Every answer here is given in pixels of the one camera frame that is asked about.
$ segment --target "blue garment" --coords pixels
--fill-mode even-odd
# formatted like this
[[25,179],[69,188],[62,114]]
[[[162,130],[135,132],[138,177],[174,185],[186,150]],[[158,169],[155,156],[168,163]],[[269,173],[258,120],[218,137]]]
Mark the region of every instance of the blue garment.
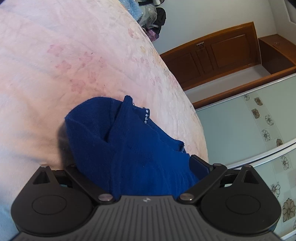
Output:
[[136,21],[139,21],[141,19],[141,17],[143,16],[143,13],[139,7],[139,4],[135,0],[119,0],[119,1]]
[[96,97],[75,107],[65,122],[79,171],[117,199],[176,198],[197,183],[184,143],[169,137],[149,116],[150,110],[134,106],[130,96],[123,102]]

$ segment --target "light blue cloth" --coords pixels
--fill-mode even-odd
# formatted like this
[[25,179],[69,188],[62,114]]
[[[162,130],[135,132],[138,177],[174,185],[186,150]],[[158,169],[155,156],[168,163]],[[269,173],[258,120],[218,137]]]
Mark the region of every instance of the light blue cloth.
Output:
[[119,0],[121,4],[128,10],[136,21],[139,21],[143,16],[143,13],[139,7],[139,4],[135,0]]

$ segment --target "bed sheet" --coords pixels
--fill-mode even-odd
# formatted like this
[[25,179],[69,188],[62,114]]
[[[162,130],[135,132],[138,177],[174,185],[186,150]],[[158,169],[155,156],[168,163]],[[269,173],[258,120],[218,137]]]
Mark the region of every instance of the bed sheet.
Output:
[[17,233],[10,206],[36,169],[71,161],[67,113],[95,96],[125,95],[207,161],[193,106],[118,0],[0,5],[0,240]]

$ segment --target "metal screw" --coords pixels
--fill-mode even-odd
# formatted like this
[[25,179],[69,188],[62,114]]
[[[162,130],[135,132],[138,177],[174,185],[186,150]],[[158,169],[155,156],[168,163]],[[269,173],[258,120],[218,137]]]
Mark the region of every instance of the metal screw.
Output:
[[104,193],[99,195],[98,199],[102,202],[108,202],[113,199],[113,196],[111,194]]
[[191,201],[194,199],[194,196],[191,193],[182,193],[180,195],[180,199],[182,201]]

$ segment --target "flower decal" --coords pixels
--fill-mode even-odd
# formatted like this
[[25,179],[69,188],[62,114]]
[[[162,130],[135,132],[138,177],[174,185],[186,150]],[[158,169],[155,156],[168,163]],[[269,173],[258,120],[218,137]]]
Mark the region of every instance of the flower decal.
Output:
[[244,95],[244,100],[248,101],[250,99],[250,96],[248,94]]
[[260,117],[259,111],[257,109],[253,109],[252,113],[253,113],[255,119],[258,119]]
[[281,140],[281,139],[277,139],[276,140],[276,146],[280,146],[280,145],[282,145],[283,144],[283,141]]
[[295,210],[296,210],[296,207],[295,207],[294,201],[288,198],[283,205],[283,222],[295,217]]
[[270,134],[267,130],[262,130],[261,131],[263,138],[265,139],[265,141],[270,141]]
[[280,189],[281,189],[281,186],[279,185],[279,182],[277,182],[276,184],[272,184],[270,188],[270,190],[276,196],[276,198],[278,198],[281,193]]
[[289,160],[288,160],[287,157],[282,156],[282,157],[281,157],[281,162],[282,162],[282,164],[283,164],[283,166],[284,166],[284,170],[287,170],[287,169],[290,168],[290,166],[289,166]]
[[263,105],[259,97],[255,98],[254,101],[256,102],[257,105],[260,105],[260,106]]
[[272,118],[271,118],[270,115],[266,115],[266,116],[265,116],[265,121],[266,121],[266,123],[267,123],[268,125],[270,125],[270,126],[272,126],[272,125],[274,124],[274,122],[273,122],[273,120],[272,120]]

